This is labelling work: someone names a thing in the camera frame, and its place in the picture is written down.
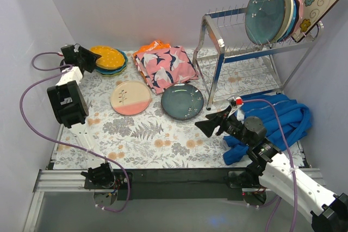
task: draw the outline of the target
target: pink patterned cloth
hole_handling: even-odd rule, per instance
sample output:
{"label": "pink patterned cloth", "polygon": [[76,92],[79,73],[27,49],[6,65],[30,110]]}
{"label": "pink patterned cloth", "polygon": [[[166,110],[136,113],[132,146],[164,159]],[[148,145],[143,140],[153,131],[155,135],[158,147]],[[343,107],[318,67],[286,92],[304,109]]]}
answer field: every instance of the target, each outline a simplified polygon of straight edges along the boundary
{"label": "pink patterned cloth", "polygon": [[157,95],[173,84],[198,79],[182,46],[138,53],[135,60],[147,84]]}

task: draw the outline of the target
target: folded cloth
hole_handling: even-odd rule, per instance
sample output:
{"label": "folded cloth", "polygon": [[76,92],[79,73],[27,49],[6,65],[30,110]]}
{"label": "folded cloth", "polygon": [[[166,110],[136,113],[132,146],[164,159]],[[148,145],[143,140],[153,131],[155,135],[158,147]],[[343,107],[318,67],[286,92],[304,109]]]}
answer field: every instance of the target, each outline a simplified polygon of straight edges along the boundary
{"label": "folded cloth", "polygon": [[146,79],[145,79],[145,75],[142,73],[141,69],[140,69],[140,66],[138,65],[138,63],[136,62],[136,55],[138,53],[142,53],[142,52],[148,52],[148,51],[152,51],[152,50],[159,50],[159,49],[163,49],[163,48],[170,48],[170,44],[168,43],[163,43],[162,41],[160,40],[155,40],[153,41],[151,44],[149,44],[148,46],[142,46],[140,47],[140,49],[138,51],[136,51],[135,53],[133,53],[132,55],[132,58],[133,58],[133,61],[135,63],[135,66],[137,67],[140,75],[143,77],[144,81],[146,82]]}
{"label": "folded cloth", "polygon": [[[304,104],[290,100],[286,95],[259,95],[249,99],[264,99],[274,105],[278,113],[285,138],[289,146],[306,136],[306,130],[312,125],[310,123],[310,111]],[[285,143],[279,129],[276,116],[271,106],[265,102],[245,103],[241,109],[245,113],[245,118],[249,116],[259,117],[267,129],[266,137],[282,151],[286,150]],[[223,154],[223,159],[227,165],[238,162],[246,154],[248,147],[232,136],[223,138],[231,149]]]}
{"label": "folded cloth", "polygon": [[147,84],[156,94],[164,92],[173,84],[198,79],[182,46],[138,53],[135,59]]}

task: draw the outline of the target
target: stack of plates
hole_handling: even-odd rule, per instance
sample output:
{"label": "stack of plates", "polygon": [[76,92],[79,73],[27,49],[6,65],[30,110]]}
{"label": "stack of plates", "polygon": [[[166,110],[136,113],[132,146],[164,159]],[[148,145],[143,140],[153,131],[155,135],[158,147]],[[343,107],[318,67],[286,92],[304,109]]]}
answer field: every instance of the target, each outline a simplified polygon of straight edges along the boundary
{"label": "stack of plates", "polygon": [[245,30],[257,45],[280,42],[290,37],[302,21],[302,0],[250,0]]}
{"label": "stack of plates", "polygon": [[117,76],[127,67],[128,58],[121,50],[109,46],[93,46],[91,51],[101,55],[96,61],[95,70],[103,76]]}

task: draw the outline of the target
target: yellow plate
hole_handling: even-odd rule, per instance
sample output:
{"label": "yellow plate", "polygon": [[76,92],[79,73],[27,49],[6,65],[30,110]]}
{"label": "yellow plate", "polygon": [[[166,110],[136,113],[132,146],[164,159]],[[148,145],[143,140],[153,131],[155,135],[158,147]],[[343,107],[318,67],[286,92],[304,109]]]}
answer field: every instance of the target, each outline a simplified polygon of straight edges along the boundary
{"label": "yellow plate", "polygon": [[116,70],[125,63],[123,55],[109,46],[93,46],[91,51],[102,56],[96,61],[96,65],[100,68]]}

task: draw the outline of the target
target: white wall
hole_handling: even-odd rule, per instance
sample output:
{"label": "white wall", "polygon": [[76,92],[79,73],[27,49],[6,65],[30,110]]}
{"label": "white wall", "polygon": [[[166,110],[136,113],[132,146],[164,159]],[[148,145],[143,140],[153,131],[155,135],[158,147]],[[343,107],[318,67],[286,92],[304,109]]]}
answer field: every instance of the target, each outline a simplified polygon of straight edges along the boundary
{"label": "white wall", "polygon": [[[53,144],[37,137],[19,111],[22,92],[50,73],[31,68],[33,55],[59,51],[73,39],[52,0],[0,0],[0,231],[22,231],[40,168],[49,162]],[[56,66],[56,56],[40,58],[42,67]],[[26,97],[25,110],[40,131],[56,137],[58,124],[42,84]]]}
{"label": "white wall", "polygon": [[[311,109],[313,127],[302,141],[304,152],[328,188],[341,194],[348,191],[348,0],[340,0],[323,23],[322,39],[285,92]],[[288,75],[299,58],[277,58],[279,73]]]}
{"label": "white wall", "polygon": [[155,39],[198,44],[202,15],[209,9],[241,7],[248,0],[53,0],[74,39],[83,46],[123,50]]}

